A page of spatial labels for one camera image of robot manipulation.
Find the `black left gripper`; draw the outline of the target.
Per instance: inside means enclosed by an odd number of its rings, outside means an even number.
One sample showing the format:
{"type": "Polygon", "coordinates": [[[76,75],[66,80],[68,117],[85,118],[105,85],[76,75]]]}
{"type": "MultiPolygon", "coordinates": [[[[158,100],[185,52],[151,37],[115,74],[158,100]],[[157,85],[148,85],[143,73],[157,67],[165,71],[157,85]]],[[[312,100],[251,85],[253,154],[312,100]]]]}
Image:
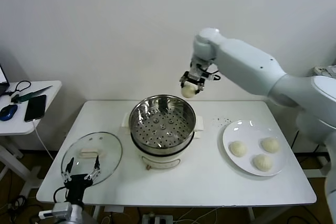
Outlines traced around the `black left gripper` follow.
{"type": "Polygon", "coordinates": [[[93,170],[89,174],[71,175],[71,170],[74,164],[74,157],[71,158],[66,165],[65,171],[62,172],[64,186],[68,189],[66,201],[70,203],[83,203],[85,190],[92,186],[94,181],[101,173],[99,155],[97,155],[93,170]]]}

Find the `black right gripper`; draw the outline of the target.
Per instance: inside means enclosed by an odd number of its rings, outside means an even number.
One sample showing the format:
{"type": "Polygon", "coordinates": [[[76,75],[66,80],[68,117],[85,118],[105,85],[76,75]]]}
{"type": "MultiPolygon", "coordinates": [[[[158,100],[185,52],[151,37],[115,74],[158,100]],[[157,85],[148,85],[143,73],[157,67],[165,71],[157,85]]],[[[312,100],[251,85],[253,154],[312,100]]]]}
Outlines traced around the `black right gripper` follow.
{"type": "Polygon", "coordinates": [[[181,88],[184,87],[185,82],[197,85],[197,90],[195,93],[200,93],[204,90],[205,81],[209,78],[210,73],[206,69],[203,69],[203,65],[191,62],[189,71],[186,71],[180,78],[181,88]]]}

